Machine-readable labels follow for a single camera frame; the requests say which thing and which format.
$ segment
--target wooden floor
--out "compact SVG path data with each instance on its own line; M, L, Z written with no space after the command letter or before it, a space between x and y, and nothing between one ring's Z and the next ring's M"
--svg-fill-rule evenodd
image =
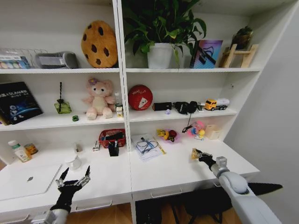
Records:
M162 224L175 224L170 204L162 205ZM180 224L188 224L189 216L184 207L176 208ZM110 208L93 210L81 213L71 213L67 224L131 224L131 207L130 204L115 205ZM196 218L194 224L216 224L210 216ZM239 217L233 209L223 213L223 224L242 224Z

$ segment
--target white robotic arm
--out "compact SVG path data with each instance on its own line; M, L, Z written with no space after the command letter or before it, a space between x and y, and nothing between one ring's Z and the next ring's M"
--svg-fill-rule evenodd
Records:
M281 224L267 204L253 193L245 178L229 171L225 157L214 161L212 155L197 151L199 161L205 162L219 179L243 224Z

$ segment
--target drawer handle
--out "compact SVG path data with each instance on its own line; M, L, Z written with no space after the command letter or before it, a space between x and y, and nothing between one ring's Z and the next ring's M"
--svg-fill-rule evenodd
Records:
M109 204L105 204L105 205L98 206L98 207L92 207L92 208L88 208L88 209L79 209L78 210L78 206L76 206L75 211L76 212L81 212L81 211L89 211L89 210L95 210L95 209L102 209L102 208L110 207L111 205L112 205L112 200L110 201Z
M150 196L151 196L151 198L160 198L160 197L168 197L168 196L172 196L172 195L180 195L182 193L183 193L183 191L180 188L178 193L173 193L173 194L168 194L168 195L158 195L158 196L153 196L153 194L151 193Z
M6 223L3 223L3 224L17 224L17 223L22 223L24 221L26 221L28 218L29 218L29 214L23 218L23 219L20 219L20 220L15 220L15 221L9 221L9 222L6 222Z

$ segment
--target toy truck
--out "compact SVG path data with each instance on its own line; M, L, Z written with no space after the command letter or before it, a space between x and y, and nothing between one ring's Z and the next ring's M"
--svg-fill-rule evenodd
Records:
M209 111L214 111L214 110L225 110L229 105L229 100L225 98L221 99L207 99L206 104L205 104L205 109Z

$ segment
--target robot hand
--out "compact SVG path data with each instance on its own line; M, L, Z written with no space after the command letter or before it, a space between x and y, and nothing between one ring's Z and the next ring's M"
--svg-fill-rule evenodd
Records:
M55 180L58 185L58 190L61 192L56 204L50 209L64 209L68 212L71 211L71 201L74 194L83 188L90 181L90 166L87 168L85 176L80 180L65 181L64 179L68 173L69 169L67 168L60 176L59 180Z

